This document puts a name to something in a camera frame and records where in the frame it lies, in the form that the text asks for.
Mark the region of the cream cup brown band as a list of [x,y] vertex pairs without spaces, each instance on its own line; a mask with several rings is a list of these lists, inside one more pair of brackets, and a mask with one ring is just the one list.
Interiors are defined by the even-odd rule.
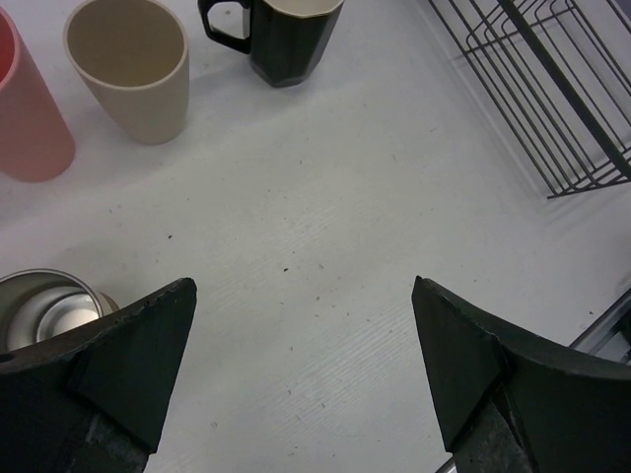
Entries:
[[53,338],[119,310],[108,295],[76,276],[36,268],[1,278],[1,351]]

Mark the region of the matte pink tumbler cup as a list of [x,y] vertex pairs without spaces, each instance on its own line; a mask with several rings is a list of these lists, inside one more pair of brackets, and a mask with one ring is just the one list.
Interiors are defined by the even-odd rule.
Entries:
[[1,12],[1,172],[42,182],[65,172],[75,141],[15,23]]

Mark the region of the glossy black handled mug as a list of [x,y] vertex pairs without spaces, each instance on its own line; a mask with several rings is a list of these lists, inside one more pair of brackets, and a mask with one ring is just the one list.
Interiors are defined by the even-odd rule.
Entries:
[[274,88],[299,85],[321,60],[344,1],[242,1],[246,37],[227,34],[210,21],[217,3],[199,1],[198,12],[207,37],[245,54],[249,63]]

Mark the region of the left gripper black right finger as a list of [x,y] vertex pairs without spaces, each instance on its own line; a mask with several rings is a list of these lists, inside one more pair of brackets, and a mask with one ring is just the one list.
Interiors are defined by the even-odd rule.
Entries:
[[630,364],[552,342],[418,278],[412,304],[449,472],[626,472]]

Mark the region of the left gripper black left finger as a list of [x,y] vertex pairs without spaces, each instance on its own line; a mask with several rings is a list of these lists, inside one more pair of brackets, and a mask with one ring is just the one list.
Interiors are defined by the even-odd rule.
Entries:
[[197,303],[175,280],[25,348],[1,343],[4,472],[142,472],[159,446]]

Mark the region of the beige cream cup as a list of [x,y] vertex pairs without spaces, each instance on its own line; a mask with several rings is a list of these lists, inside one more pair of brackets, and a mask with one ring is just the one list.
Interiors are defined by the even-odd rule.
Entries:
[[70,63],[108,116],[133,140],[159,145],[185,127],[188,37],[157,1],[85,1],[64,28]]

